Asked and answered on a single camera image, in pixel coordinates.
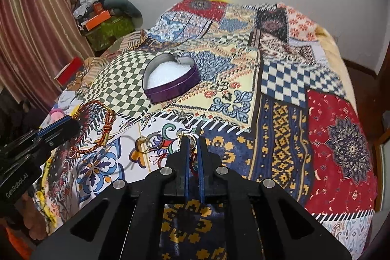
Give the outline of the red box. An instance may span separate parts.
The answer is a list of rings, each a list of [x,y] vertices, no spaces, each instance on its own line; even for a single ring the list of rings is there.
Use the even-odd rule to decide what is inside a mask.
[[[84,60],[75,57],[64,66],[64,68],[54,77],[54,80],[64,90],[71,81],[75,80],[76,74],[83,70]]]

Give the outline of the brown striped cloth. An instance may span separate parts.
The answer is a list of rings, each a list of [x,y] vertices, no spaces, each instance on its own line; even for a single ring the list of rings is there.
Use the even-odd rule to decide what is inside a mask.
[[[87,91],[97,75],[118,55],[138,48],[146,40],[147,31],[144,29],[132,32],[116,40],[100,57],[86,58],[82,60],[71,79],[65,85],[69,91]]]

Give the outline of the red striped curtain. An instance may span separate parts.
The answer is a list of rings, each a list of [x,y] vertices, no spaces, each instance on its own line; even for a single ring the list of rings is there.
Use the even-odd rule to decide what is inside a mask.
[[[16,101],[48,112],[55,76],[73,58],[94,55],[73,12],[79,0],[1,0],[1,84]]]

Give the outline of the purple heart-shaped tin box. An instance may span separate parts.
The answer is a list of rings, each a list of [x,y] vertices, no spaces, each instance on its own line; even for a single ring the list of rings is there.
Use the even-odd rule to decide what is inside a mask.
[[[159,104],[182,96],[200,81],[200,71],[193,58],[162,53],[146,66],[142,88],[152,104]]]

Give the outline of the green covered side table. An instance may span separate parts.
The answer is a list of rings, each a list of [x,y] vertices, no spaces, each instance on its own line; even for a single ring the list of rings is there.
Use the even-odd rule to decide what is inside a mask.
[[[117,39],[132,33],[135,30],[132,19],[129,17],[110,17],[91,31],[85,37],[94,52],[108,49]]]

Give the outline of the colourful patchwork bedspread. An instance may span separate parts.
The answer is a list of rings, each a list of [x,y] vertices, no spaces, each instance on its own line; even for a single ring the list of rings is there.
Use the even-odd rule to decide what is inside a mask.
[[[162,53],[193,58],[201,81],[152,104],[142,79]],[[353,259],[364,251],[377,184],[352,83],[332,36],[292,7],[181,1],[87,91],[65,89],[46,123],[57,115],[76,116],[81,131],[36,184],[49,234],[112,182],[162,168],[187,136],[244,179],[273,179]]]

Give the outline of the orange box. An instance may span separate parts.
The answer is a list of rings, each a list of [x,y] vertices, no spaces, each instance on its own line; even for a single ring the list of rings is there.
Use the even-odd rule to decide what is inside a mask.
[[[106,20],[108,20],[110,17],[111,17],[110,12],[108,10],[105,10],[102,11],[100,14],[94,16],[93,18],[89,19],[88,21],[85,21],[84,23],[82,23],[82,25],[84,28],[90,31],[93,28],[105,22]]]

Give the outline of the dark green plush cushion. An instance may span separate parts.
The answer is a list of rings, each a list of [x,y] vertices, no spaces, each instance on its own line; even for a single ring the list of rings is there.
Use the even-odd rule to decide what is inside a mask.
[[[128,0],[104,0],[103,8],[113,15],[125,14],[130,18],[141,18],[141,12]]]

